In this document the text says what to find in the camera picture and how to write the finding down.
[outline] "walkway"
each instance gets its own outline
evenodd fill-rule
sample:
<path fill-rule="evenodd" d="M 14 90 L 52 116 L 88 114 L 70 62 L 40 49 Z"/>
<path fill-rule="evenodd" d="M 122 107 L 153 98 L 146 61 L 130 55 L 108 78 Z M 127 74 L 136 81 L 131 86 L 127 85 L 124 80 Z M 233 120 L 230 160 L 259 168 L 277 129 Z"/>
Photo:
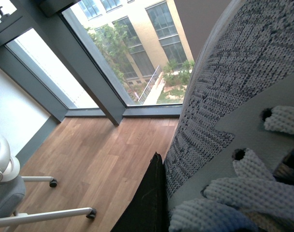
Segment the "walkway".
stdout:
<path fill-rule="evenodd" d="M 160 78 L 156 81 L 154 86 L 152 87 L 150 93 L 148 94 L 148 97 L 146 98 L 143 105 L 155 105 L 157 104 L 158 98 L 165 86 L 165 81 L 161 78 L 160 83 L 158 84 Z"/>

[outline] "caster wheel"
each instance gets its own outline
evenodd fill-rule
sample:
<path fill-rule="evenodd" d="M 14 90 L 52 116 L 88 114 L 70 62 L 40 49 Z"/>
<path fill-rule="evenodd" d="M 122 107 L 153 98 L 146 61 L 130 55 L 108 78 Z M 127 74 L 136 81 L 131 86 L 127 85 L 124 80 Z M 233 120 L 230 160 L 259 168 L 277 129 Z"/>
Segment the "caster wheel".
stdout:
<path fill-rule="evenodd" d="M 57 186 L 57 180 L 56 179 L 53 179 L 52 181 L 49 182 L 49 186 L 51 188 L 55 188 Z"/>
<path fill-rule="evenodd" d="M 95 219 L 96 214 L 97 214 L 96 209 L 92 209 L 92 211 L 88 215 L 86 215 L 86 218 Z"/>

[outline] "wooden floor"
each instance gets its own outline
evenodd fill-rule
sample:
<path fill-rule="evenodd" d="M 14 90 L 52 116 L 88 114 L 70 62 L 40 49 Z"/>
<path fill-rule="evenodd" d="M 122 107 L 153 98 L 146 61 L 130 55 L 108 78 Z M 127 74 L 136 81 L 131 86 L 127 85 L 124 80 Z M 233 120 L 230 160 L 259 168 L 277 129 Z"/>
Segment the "wooden floor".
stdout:
<path fill-rule="evenodd" d="M 177 119 L 67 118 L 22 168 L 21 175 L 51 175 L 48 183 L 26 183 L 19 212 L 28 214 L 94 207 L 85 216 L 20 225 L 16 232 L 108 232 L 131 201 L 153 154 L 164 158 Z"/>

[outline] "gray knitted panel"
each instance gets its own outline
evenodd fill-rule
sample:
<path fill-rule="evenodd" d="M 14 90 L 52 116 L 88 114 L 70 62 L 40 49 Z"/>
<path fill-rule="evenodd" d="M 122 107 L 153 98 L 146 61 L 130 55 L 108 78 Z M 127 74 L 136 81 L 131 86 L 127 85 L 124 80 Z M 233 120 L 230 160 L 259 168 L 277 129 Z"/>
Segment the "gray knitted panel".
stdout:
<path fill-rule="evenodd" d="M 294 0 L 249 0 L 237 12 L 188 92 L 164 161 L 168 198 L 226 148 L 217 121 L 294 72 Z"/>

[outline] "building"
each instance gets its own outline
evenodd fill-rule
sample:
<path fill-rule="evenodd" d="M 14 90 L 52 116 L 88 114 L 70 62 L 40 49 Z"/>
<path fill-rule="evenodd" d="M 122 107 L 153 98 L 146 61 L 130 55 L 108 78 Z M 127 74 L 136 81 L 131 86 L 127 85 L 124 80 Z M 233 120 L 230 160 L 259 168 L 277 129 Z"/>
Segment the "building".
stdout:
<path fill-rule="evenodd" d="M 122 72 L 130 85 L 148 82 L 160 66 L 193 60 L 174 0 L 82 0 L 71 7 L 84 27 L 127 26 L 129 62 Z"/>

